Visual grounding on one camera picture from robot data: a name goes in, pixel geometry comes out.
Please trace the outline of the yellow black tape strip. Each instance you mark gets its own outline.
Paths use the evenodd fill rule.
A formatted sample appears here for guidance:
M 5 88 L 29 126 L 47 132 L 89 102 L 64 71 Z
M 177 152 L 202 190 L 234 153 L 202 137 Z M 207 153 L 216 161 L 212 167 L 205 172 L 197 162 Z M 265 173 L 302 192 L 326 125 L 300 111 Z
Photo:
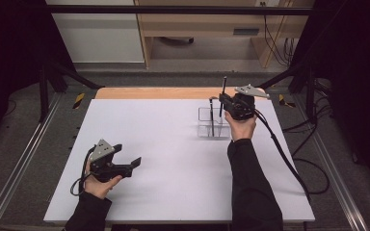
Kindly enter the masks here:
M 294 102 L 286 102 L 282 94 L 278 95 L 278 102 L 279 102 L 279 105 L 281 106 L 286 106 L 289 108 L 296 108 L 296 104 Z
M 81 105 L 83 99 L 84 99 L 84 96 L 85 96 L 85 93 L 79 93 L 77 96 L 76 96 L 76 99 L 75 99 L 75 102 L 72 106 L 72 109 L 78 109 L 79 106 Z

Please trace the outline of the black curtain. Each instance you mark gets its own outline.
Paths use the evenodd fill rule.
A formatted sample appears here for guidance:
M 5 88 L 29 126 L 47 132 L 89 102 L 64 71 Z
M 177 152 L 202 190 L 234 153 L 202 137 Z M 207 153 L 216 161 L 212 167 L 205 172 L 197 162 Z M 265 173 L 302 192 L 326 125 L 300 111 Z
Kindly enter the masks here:
M 370 0 L 315 0 L 293 62 L 311 61 L 331 82 L 331 105 L 356 154 L 370 168 Z
M 74 68 L 52 14 L 37 9 L 45 4 L 0 0 L 0 122 L 9 96 L 39 81 L 44 60 Z

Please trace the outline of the black metal frame stand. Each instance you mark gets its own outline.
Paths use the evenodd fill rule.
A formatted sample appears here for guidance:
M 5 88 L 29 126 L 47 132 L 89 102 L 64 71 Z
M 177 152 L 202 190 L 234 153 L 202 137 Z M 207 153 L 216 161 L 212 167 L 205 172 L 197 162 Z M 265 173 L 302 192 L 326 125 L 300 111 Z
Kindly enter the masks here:
M 260 89 L 266 90 L 272 85 L 286 79 L 293 77 L 293 80 L 288 86 L 291 93 L 299 93 L 305 89 L 305 115 L 312 124 L 316 123 L 315 118 L 315 76 L 310 64 L 306 62 L 299 62 L 298 64 L 288 67 L 285 71 L 278 74 L 276 77 L 258 85 Z
M 49 114 L 47 84 L 50 84 L 55 92 L 65 92 L 67 89 L 67 83 L 64 80 L 64 76 L 68 76 L 92 90 L 101 89 L 100 85 L 84 78 L 76 71 L 71 70 L 70 68 L 67 68 L 59 63 L 48 62 L 43 64 L 39 72 L 40 122 L 43 122 Z

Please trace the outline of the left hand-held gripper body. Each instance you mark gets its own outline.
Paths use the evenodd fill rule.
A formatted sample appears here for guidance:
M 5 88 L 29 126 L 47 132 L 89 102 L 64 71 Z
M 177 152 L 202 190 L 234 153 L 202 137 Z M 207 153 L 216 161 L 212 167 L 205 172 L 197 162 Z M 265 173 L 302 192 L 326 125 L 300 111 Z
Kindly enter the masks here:
M 120 175 L 122 178 L 131 177 L 133 167 L 129 165 L 117 165 L 113 163 L 114 145 L 101 139 L 94 148 L 90 157 L 91 173 L 100 182 L 107 182 Z

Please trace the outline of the white table board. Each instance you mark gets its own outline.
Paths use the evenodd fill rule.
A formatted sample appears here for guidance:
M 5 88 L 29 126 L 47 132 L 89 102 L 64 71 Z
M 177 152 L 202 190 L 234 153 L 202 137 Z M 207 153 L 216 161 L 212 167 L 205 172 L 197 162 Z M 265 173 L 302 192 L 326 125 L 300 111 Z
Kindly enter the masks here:
M 45 215 L 63 223 L 77 204 L 70 187 L 99 140 L 122 144 L 114 161 L 142 162 L 108 196 L 114 223 L 208 223 L 231 220 L 229 139 L 198 136 L 207 99 L 95 99 L 90 103 Z

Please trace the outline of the clear plastic organizer box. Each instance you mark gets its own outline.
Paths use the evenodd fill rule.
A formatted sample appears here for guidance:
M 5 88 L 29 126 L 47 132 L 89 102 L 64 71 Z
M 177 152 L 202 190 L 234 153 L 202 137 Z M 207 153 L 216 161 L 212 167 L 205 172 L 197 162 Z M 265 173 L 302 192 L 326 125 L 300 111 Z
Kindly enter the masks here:
M 214 127 L 215 137 L 211 137 L 211 125 L 210 125 L 210 108 L 200 107 L 198 109 L 198 136 L 201 138 L 208 139 L 229 139 L 230 138 L 230 127 L 225 120 L 225 116 L 219 118 L 219 108 L 213 108 L 214 110 Z

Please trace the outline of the aluminium rail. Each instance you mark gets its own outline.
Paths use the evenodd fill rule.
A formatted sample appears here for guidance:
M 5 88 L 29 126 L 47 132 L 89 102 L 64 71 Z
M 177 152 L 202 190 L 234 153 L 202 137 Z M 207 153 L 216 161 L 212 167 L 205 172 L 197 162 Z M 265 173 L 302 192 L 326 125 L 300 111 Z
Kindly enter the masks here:
M 297 107 L 304 120 L 309 121 L 304 112 L 305 108 L 302 99 L 299 99 L 297 96 L 294 96 L 294 99 L 297 101 Z M 339 171 L 338 165 L 333 160 L 335 152 L 332 152 L 330 144 L 334 141 L 338 141 L 338 137 L 335 136 L 337 135 L 337 132 L 329 133 L 325 138 L 320 133 L 325 120 L 328 117 L 332 118 L 332 109 L 330 105 L 322 99 L 318 99 L 314 104 L 316 123 L 313 125 L 307 124 L 311 134 L 308 136 L 307 140 L 303 142 L 303 145 L 307 142 L 312 144 L 320 161 L 321 170 L 323 170 L 325 178 L 328 181 L 328 185 L 325 187 L 325 190 L 332 189 L 334 191 L 335 197 L 338 200 L 351 229 L 353 231 L 369 231 L 367 224 Z
M 36 150 L 39 147 L 40 142 L 47 130 L 47 127 L 49 126 L 53 115 L 56 113 L 59 107 L 62 97 L 63 95 L 61 93 L 55 93 L 53 95 L 49 104 L 48 112 L 43 117 L 43 120 L 38 123 L 32 137 L 28 140 L 26 147 L 24 148 L 16 165 L 13 168 L 13 171 L 11 172 L 11 175 L 0 192 L 0 219 L 13 198 L 13 194 L 23 177 L 25 170 L 34 157 Z

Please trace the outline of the white cabinet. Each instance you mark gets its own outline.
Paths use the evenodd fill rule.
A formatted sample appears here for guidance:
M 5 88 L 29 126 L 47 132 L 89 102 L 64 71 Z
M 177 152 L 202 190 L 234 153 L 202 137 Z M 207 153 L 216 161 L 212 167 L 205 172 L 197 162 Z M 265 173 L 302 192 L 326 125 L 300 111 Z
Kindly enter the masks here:
M 53 13 L 53 17 L 74 63 L 145 61 L 133 13 Z

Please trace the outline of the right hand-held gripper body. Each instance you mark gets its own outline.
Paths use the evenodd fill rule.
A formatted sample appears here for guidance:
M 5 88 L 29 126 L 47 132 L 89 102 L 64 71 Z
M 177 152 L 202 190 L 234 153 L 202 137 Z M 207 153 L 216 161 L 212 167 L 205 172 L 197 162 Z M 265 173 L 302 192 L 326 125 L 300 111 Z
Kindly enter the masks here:
M 263 89 L 252 85 L 236 87 L 235 94 L 229 98 L 228 111 L 235 120 L 247 120 L 257 115 L 255 109 L 255 98 L 269 99 L 270 95 Z

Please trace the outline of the person's left hand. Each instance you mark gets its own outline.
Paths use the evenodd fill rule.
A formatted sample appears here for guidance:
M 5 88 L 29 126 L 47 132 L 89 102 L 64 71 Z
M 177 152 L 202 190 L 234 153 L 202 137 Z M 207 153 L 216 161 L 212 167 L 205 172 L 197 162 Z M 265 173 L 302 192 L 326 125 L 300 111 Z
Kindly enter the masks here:
M 107 182 L 100 182 L 91 175 L 91 163 L 86 164 L 85 172 L 88 174 L 85 183 L 84 191 L 90 193 L 99 199 L 105 199 L 107 193 L 122 179 L 120 175 L 110 179 Z

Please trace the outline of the person's right hand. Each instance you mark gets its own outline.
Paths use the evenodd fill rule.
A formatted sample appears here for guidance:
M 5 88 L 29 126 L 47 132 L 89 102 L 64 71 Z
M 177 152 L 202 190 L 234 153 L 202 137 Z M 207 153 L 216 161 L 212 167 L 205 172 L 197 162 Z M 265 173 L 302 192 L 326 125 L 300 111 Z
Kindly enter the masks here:
M 251 140 L 256 127 L 257 116 L 246 120 L 235 120 L 229 112 L 225 112 L 225 120 L 230 126 L 233 141 Z

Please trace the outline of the wooden desk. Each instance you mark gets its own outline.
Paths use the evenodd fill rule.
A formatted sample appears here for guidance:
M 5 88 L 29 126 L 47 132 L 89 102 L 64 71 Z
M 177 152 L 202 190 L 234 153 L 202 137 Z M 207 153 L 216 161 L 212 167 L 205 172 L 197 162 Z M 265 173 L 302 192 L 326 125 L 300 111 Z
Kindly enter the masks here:
M 311 8 L 315 0 L 133 0 L 137 6 L 213 6 Z M 145 58 L 150 59 L 155 38 L 248 38 L 263 67 L 280 58 L 282 39 L 297 40 L 307 22 L 305 15 L 147 14 L 137 15 Z M 234 36 L 235 28 L 258 28 L 257 36 Z

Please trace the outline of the black metal crossbar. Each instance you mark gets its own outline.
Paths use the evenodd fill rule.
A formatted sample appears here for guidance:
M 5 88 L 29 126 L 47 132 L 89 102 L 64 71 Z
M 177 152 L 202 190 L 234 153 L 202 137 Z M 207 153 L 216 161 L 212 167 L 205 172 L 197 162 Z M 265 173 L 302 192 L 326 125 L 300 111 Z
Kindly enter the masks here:
M 147 14 L 240 14 L 240 15 L 312 15 L 312 8 L 213 7 L 213 6 L 98 6 L 47 5 L 51 13 L 147 13 Z

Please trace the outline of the wooden table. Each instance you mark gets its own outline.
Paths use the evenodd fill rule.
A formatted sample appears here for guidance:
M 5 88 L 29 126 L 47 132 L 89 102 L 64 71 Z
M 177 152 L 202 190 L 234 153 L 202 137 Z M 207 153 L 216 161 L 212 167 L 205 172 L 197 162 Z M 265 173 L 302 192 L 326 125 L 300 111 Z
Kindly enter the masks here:
M 221 91 L 221 87 L 102 88 L 95 99 L 208 99 L 218 96 Z

